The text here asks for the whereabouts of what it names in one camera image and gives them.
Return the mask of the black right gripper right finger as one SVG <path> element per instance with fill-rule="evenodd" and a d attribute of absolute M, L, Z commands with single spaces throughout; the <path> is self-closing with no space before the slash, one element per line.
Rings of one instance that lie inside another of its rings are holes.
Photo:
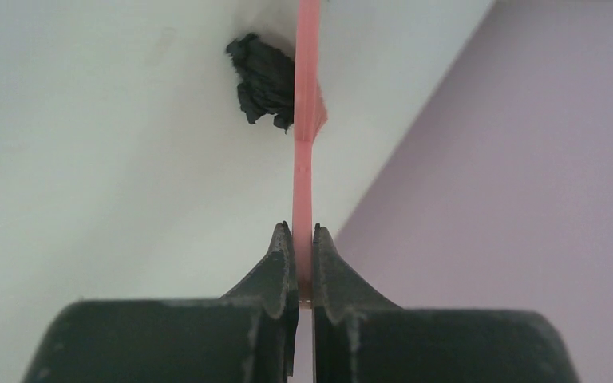
<path fill-rule="evenodd" d="M 314 230 L 317 382 L 577 382 L 556 328 L 528 310 L 403 308 Z"/>

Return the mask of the pink hand brush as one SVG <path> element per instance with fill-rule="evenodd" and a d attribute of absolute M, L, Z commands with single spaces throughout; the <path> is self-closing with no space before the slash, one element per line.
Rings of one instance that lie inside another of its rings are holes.
<path fill-rule="evenodd" d="M 321 2 L 300 1 L 295 45 L 295 112 L 292 236 L 295 250 L 299 306 L 313 303 L 312 153 L 327 111 L 318 83 L 318 41 Z"/>

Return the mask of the black paper scrap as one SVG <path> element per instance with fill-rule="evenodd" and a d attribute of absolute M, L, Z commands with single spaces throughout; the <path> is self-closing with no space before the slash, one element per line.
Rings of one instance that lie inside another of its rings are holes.
<path fill-rule="evenodd" d="M 269 115 L 276 128 L 287 131 L 294 123 L 294 60 L 255 33 L 229 42 L 225 53 L 239 77 L 237 97 L 247 122 Z"/>

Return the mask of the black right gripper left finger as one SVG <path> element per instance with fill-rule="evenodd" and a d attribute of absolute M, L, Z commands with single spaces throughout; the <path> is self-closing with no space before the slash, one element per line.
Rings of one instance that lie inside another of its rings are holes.
<path fill-rule="evenodd" d="M 285 382 L 299 319 L 290 229 L 218 298 L 83 300 L 49 324 L 25 382 Z"/>

